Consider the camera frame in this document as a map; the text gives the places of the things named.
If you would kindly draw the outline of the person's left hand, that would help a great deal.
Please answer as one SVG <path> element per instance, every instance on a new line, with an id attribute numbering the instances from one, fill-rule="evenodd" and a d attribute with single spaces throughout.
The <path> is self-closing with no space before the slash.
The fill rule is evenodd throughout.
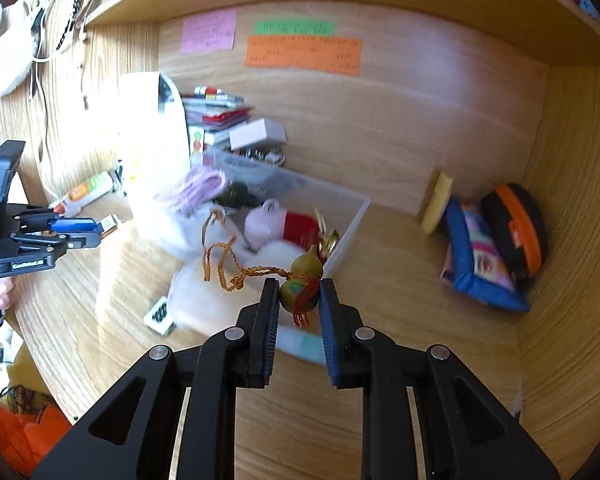
<path id="1" fill-rule="evenodd" d="M 15 284 L 11 276 L 0 279 L 0 310 L 2 312 L 10 308 L 10 295 L 14 288 Z"/>

